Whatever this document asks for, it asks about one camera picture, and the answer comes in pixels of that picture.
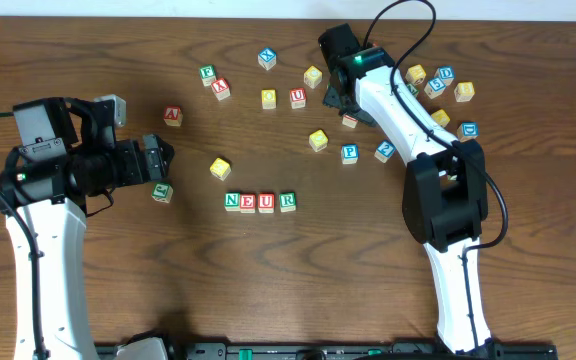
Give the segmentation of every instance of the yellow letter block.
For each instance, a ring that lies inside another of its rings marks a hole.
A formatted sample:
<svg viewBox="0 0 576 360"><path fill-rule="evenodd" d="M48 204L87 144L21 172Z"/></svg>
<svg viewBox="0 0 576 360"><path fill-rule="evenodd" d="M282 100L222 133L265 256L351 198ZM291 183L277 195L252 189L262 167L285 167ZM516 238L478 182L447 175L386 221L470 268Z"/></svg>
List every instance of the yellow letter block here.
<svg viewBox="0 0 576 360"><path fill-rule="evenodd" d="M406 72L406 81L413 85L419 85L426 80L426 72L421 65L415 65Z"/></svg>
<svg viewBox="0 0 576 360"><path fill-rule="evenodd" d="M317 69L314 66L311 66L304 73L304 82L306 83L306 85L314 89L321 82L322 76L323 74L319 69Z"/></svg>
<svg viewBox="0 0 576 360"><path fill-rule="evenodd" d="M475 96L475 87L471 82L459 83L455 87L455 99L457 102L470 101Z"/></svg>
<svg viewBox="0 0 576 360"><path fill-rule="evenodd" d="M264 109L277 108L277 93L275 89L261 90L261 107Z"/></svg>
<svg viewBox="0 0 576 360"><path fill-rule="evenodd" d="M321 151L328 146L328 137L323 130L317 130L310 134L310 146L315 152Z"/></svg>
<svg viewBox="0 0 576 360"><path fill-rule="evenodd" d="M446 114L444 109L439 109L438 111L430 115L430 117L433 120L435 120L437 124L441 125L441 127L446 127L446 125L448 125L448 123L450 122L450 118L448 117L448 114Z"/></svg>
<svg viewBox="0 0 576 360"><path fill-rule="evenodd" d="M215 162L210 166L210 172L219 180L224 181L228 174L230 174L230 164L217 158L217 160L215 160Z"/></svg>

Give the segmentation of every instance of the toy block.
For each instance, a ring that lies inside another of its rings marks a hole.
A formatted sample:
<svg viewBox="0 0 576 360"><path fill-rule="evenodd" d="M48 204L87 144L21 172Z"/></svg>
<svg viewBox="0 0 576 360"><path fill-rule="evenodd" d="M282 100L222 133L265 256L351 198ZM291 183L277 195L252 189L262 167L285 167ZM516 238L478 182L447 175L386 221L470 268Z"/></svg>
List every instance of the toy block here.
<svg viewBox="0 0 576 360"><path fill-rule="evenodd" d="M304 73L304 82L306 85L310 86L312 89L316 88L317 85L321 82L323 74L319 69L314 66L311 66L306 70Z"/></svg>
<svg viewBox="0 0 576 360"><path fill-rule="evenodd" d="M217 158L217 160L215 160L215 162L210 166L210 172L219 180L224 181L230 174L230 164L220 158Z"/></svg>
<svg viewBox="0 0 576 360"><path fill-rule="evenodd" d="M444 109L435 111L432 113L432 115L430 115L430 117L435 120L437 124L441 125L441 127L446 127L446 125L448 125L450 122L450 117L448 117L448 114L446 114Z"/></svg>
<svg viewBox="0 0 576 360"><path fill-rule="evenodd" d="M413 85L419 85L426 80L426 72L421 65L415 65L408 68L406 72L406 81Z"/></svg>
<svg viewBox="0 0 576 360"><path fill-rule="evenodd" d="M293 109L306 106L306 90L304 88L290 90L290 106Z"/></svg>
<svg viewBox="0 0 576 360"><path fill-rule="evenodd" d="M355 164L359 160L359 148L357 145L343 145L341 147L341 163Z"/></svg>
<svg viewBox="0 0 576 360"><path fill-rule="evenodd" d="M215 82L210 84L210 87L219 101L230 96L230 86L228 86L228 83L224 78L217 79Z"/></svg>
<svg viewBox="0 0 576 360"><path fill-rule="evenodd" d="M240 199L240 209L244 214L254 214L255 213L255 195L252 194L241 194Z"/></svg>
<svg viewBox="0 0 576 360"><path fill-rule="evenodd" d="M166 106L164 110L164 121L168 126L181 126L183 114L179 106Z"/></svg>
<svg viewBox="0 0 576 360"><path fill-rule="evenodd" d="M408 91L410 91L410 93L412 94L412 96L417 97L417 95L419 95L419 90L417 90L417 88L415 87L415 85L413 85L413 84L406 84L406 87L408 88Z"/></svg>
<svg viewBox="0 0 576 360"><path fill-rule="evenodd" d="M275 212L275 194L259 194L260 214L271 214Z"/></svg>
<svg viewBox="0 0 576 360"><path fill-rule="evenodd" d="M470 101L475 96L475 87L471 82L463 82L455 87L455 99L457 102Z"/></svg>
<svg viewBox="0 0 576 360"><path fill-rule="evenodd" d="M442 66L435 72L435 77L439 78L439 80L448 86L455 80L455 71L452 69L452 66Z"/></svg>
<svg viewBox="0 0 576 360"><path fill-rule="evenodd" d="M152 198L155 199L155 201L170 203L172 186L164 183L156 183L155 188L152 189Z"/></svg>
<svg viewBox="0 0 576 360"><path fill-rule="evenodd" d="M226 211L240 211L239 193L227 193L224 197L224 207Z"/></svg>
<svg viewBox="0 0 576 360"><path fill-rule="evenodd" d="M395 153L395 150L396 149L393 144L391 144L389 141L384 140L381 142L381 144L379 144L379 146L377 146L377 151L375 151L375 157L382 163L385 163L386 161L388 161L388 159L390 159L392 154Z"/></svg>
<svg viewBox="0 0 576 360"><path fill-rule="evenodd" d="M328 146L328 137L323 130L317 130L310 134L310 146L315 152L319 152Z"/></svg>
<svg viewBox="0 0 576 360"><path fill-rule="evenodd" d="M350 115L348 115L348 114L344 114L344 116L341 117L341 124L342 124L342 125L346 125L346 126L348 126L348 127L351 127L351 128L353 128L353 129L354 129L355 127L357 127L357 123L358 123L358 122L359 122L359 121L358 121L357 119L355 119L354 117L352 117L352 116L350 116Z"/></svg>
<svg viewBox="0 0 576 360"><path fill-rule="evenodd" d="M257 62L259 62L262 68L270 70L277 64L277 54L272 51L272 49L265 48L261 50L259 56L257 56Z"/></svg>
<svg viewBox="0 0 576 360"><path fill-rule="evenodd" d="M295 193L284 193L279 195L279 209L281 212L297 210L297 200Z"/></svg>
<svg viewBox="0 0 576 360"><path fill-rule="evenodd" d="M428 84L426 84L426 87L424 88L424 92L431 99L441 95L444 90L446 90L446 84L444 84L443 81L439 80L438 78L428 80Z"/></svg>
<svg viewBox="0 0 576 360"><path fill-rule="evenodd" d="M457 138L459 141L474 139L479 136L479 128L476 123L462 123L457 129Z"/></svg>
<svg viewBox="0 0 576 360"><path fill-rule="evenodd" d="M215 67L212 65L205 65L199 68L199 76L204 86L210 86L217 80L217 73L215 72Z"/></svg>
<svg viewBox="0 0 576 360"><path fill-rule="evenodd" d="M261 107L264 109L277 108L277 92L275 89L261 90Z"/></svg>

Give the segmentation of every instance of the white wall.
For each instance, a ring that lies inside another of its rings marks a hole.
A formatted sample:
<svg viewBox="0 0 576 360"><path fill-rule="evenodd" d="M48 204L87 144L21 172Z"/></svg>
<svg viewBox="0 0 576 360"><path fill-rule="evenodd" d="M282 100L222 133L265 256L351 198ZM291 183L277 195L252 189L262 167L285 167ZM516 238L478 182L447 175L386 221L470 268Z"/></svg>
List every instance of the white wall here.
<svg viewBox="0 0 576 360"><path fill-rule="evenodd" d="M576 0L431 0L440 19L576 21ZM369 19L390 0L0 0L0 15ZM408 3L384 18L428 18Z"/></svg>

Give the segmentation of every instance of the wooden tabletop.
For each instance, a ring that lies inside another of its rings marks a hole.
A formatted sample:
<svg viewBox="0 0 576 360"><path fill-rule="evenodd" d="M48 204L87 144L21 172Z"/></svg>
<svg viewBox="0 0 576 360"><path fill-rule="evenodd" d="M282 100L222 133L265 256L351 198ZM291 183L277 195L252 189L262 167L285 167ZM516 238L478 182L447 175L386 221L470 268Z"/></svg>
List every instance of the wooden tabletop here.
<svg viewBox="0 0 576 360"><path fill-rule="evenodd" d="M405 168L373 157L379 128L341 125L321 104L328 76L307 89L305 109L288 91L311 65L325 69L318 36L340 21L0 18L0 112L15 104L118 94L128 104L119 139L159 134L175 147L171 204L150 197L152 184L119 189L115 206L88 221L86 298L93 337L118 342L160 326L181 341L390 342L432 337L437 302L428 258L404 224ZM368 22L352 22L360 37ZM373 38L403 53L426 22L383 21ZM257 64L269 46L270 71ZM510 209L504 243L481 254L488 325L504 341L553 342L576 359L576 24L439 22L404 64L428 73L452 65L476 95L419 98L443 108L455 132L476 121L489 173ZM217 101L198 68L214 64L232 96ZM276 110L260 91L277 90ZM180 128L162 119L180 105ZM308 135L324 129L314 153ZM360 160L342 165L340 146ZM0 119L0 171L20 144L11 118ZM209 167L232 163L221 182ZM295 213L235 214L231 190L297 194ZM500 216L489 192L483 240ZM99 199L91 208L103 206ZM15 271L0 214L0 358L16 329Z"/></svg>

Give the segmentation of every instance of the wooden table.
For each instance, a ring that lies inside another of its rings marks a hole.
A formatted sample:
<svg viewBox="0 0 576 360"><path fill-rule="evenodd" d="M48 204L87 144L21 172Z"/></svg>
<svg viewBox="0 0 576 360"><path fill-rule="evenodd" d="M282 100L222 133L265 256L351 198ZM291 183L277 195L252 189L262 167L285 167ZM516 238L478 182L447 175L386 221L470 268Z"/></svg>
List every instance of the wooden table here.
<svg viewBox="0 0 576 360"><path fill-rule="evenodd" d="M291 110L288 91L304 86L310 65L325 69L317 37L340 21L0 18L0 111L51 96L92 99L115 93L128 103L118 138L157 133L174 145L169 205L152 185L120 189L116 205L91 218L85 239L86 297L93 336L118 342L161 326L180 341L389 342L432 337L437 323L428 258L401 215L405 169L373 158L380 129L341 125L321 105L324 82ZM363 37L368 22L353 22ZM426 22L383 21L373 37L393 57ZM278 53L271 71L257 53ZM576 359L576 24L449 22L407 59L434 73L452 65L473 81L471 102L451 85L443 108L479 124L487 168L510 209L506 241L481 254L486 319L504 341L552 341ZM232 86L218 102L198 68L214 64ZM260 91L275 88L276 110ZM162 120L183 107L180 128ZM322 128L328 148L308 135ZM0 171L20 143L15 122L0 119ZM361 159L341 164L342 144ZM232 162L212 177L217 156ZM294 190L296 213L233 214L229 190ZM489 192L483 239L500 226ZM91 207L102 206L90 202ZM0 358L15 339L14 263L0 215Z"/></svg>

